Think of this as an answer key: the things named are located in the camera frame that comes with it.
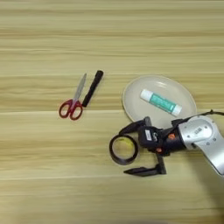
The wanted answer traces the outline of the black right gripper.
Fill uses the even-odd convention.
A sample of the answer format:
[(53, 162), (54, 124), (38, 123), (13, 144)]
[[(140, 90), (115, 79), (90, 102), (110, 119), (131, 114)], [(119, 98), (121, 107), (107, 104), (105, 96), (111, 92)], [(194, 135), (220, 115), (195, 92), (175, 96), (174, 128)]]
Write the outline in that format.
[(157, 164), (154, 168), (133, 168), (124, 173), (138, 177), (148, 177), (158, 174), (166, 174), (164, 157), (169, 156), (174, 151), (184, 150), (181, 135), (179, 134), (178, 126), (183, 123), (185, 119), (177, 119), (171, 122), (171, 127), (168, 129), (159, 129), (151, 124), (151, 119), (145, 117), (144, 120), (132, 122), (119, 131), (120, 135), (137, 132), (143, 128), (143, 147), (148, 151), (156, 154)]

